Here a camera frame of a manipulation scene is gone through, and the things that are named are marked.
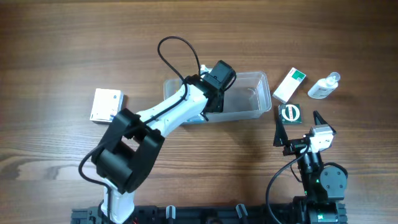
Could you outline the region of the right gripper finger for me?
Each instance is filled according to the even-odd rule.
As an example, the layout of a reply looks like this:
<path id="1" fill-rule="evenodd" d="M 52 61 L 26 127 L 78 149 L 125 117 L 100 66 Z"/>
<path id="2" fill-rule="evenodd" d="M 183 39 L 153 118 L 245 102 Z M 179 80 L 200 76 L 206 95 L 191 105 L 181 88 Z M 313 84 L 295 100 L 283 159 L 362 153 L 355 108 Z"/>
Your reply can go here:
<path id="1" fill-rule="evenodd" d="M 315 125 L 328 125 L 328 126 L 330 127 L 330 129 L 332 130 L 333 134 L 336 134 L 336 130 L 335 130 L 332 126 L 330 126 L 330 125 L 322 118 L 322 116 L 320 115 L 320 113 L 319 113 L 317 110 L 315 110 L 315 111 L 313 112 L 313 118 L 314 118 Z"/>
<path id="2" fill-rule="evenodd" d="M 289 138 L 285 131 L 284 124 L 280 116 L 277 116 L 273 146 L 282 147 L 282 146 L 287 146 L 288 144 L 289 144 Z"/>

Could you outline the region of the white Hansaplast box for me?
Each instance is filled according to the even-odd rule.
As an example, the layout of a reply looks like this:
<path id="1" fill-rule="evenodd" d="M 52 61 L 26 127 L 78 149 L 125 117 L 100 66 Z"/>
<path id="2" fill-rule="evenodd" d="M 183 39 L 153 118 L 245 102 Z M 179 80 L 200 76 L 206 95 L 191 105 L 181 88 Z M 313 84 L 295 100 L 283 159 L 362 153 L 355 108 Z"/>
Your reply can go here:
<path id="1" fill-rule="evenodd" d="M 97 88 L 95 90 L 90 121 L 111 123 L 123 105 L 124 94 L 121 90 Z"/>

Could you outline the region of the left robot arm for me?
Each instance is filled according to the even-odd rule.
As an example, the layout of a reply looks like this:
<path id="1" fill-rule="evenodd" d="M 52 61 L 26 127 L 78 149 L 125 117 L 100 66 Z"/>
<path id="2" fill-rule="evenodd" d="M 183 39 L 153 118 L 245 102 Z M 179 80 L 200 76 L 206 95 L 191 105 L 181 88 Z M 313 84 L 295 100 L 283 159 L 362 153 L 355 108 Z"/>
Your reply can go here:
<path id="1" fill-rule="evenodd" d="M 165 138 L 188 119 L 223 111 L 224 94 L 236 72 L 220 60 L 210 71 L 187 76 L 171 97 L 138 113 L 123 109 L 91 154 L 106 189 L 101 206 L 108 223 L 124 223 L 134 211 L 134 194 L 146 180 Z"/>

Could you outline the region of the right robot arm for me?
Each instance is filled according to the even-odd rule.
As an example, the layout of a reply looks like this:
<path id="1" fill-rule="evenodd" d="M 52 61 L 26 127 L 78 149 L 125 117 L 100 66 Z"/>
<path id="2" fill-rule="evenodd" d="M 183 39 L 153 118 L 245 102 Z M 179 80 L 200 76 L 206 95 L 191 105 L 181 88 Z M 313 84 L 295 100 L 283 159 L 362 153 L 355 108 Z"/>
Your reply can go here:
<path id="1" fill-rule="evenodd" d="M 273 146 L 283 147 L 284 156 L 295 159 L 283 166 L 269 182 L 266 190 L 266 206 L 276 223 L 347 223 L 345 198 L 348 171 L 335 162 L 322 161 L 321 152 L 331 148 L 336 134 L 319 114 L 313 112 L 315 125 L 300 139 L 289 139 L 282 119 L 276 119 Z M 293 164 L 298 165 L 299 182 L 304 196 L 296 196 L 285 208 L 272 208 L 269 192 L 276 178 Z"/>

